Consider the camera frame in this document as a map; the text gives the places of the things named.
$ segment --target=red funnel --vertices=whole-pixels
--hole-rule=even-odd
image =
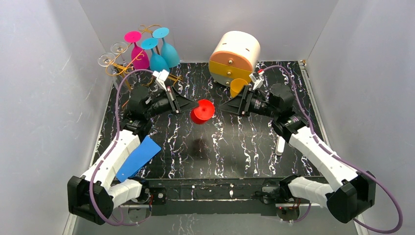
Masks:
[[[190,112],[190,118],[196,124],[203,124],[215,114],[215,106],[207,99],[201,99],[198,103],[199,107]]]

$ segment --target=yellow drawer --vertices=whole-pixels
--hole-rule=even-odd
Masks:
[[[249,74],[252,71],[238,69],[229,65],[220,64],[214,61],[209,61],[209,71],[211,73],[215,73],[221,76],[229,77],[232,80],[236,78],[245,79],[248,83],[251,82],[251,78],[249,78]]]

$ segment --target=pink wine glass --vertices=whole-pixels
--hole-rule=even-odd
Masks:
[[[147,69],[150,66],[150,60],[148,59],[147,53],[145,51],[137,46],[136,42],[138,42],[141,39],[141,33],[137,31],[131,31],[125,34],[124,40],[128,43],[134,43],[133,51],[131,52],[131,60],[133,61],[134,69]],[[141,56],[138,57],[140,60],[136,60],[135,58],[140,54]]]

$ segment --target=blue wine glass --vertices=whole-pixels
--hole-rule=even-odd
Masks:
[[[141,48],[144,50],[151,50],[150,69],[157,72],[162,70],[170,71],[166,60],[153,50],[157,46],[157,43],[159,43],[157,38],[147,38],[141,43]]]
[[[161,47],[161,56],[166,60],[169,68],[172,68],[180,63],[180,58],[176,49],[164,40],[165,36],[167,36],[168,33],[168,28],[158,28],[154,30],[153,37],[161,38],[163,40],[163,46]]]

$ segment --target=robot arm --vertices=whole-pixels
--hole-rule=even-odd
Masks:
[[[301,151],[328,181],[321,184],[292,175],[279,183],[274,195],[284,200],[305,198],[327,207],[337,220],[347,223],[374,205],[375,182],[332,158],[334,151],[312,134],[308,123],[293,111],[293,103],[291,90],[283,84],[273,85],[268,98],[247,85],[219,109],[238,116],[252,112],[271,117],[278,136]]]
[[[101,161],[102,164],[93,180],[93,195],[98,208],[106,218],[111,216],[114,208],[140,196],[142,184],[136,180],[127,179],[115,186],[111,186],[111,183],[128,156],[147,136],[152,126],[151,118],[168,111],[180,114],[199,106],[197,102],[181,96],[174,87],[166,87],[164,81],[168,75],[169,73],[164,70],[153,73],[160,87],[160,92],[154,97],[149,96],[146,87],[138,86],[131,91],[126,115],[120,123],[122,131],[119,133],[118,141],[113,140],[102,157],[81,177],[72,176],[68,181],[70,213],[99,225],[105,223],[92,206],[89,196],[89,184]]]

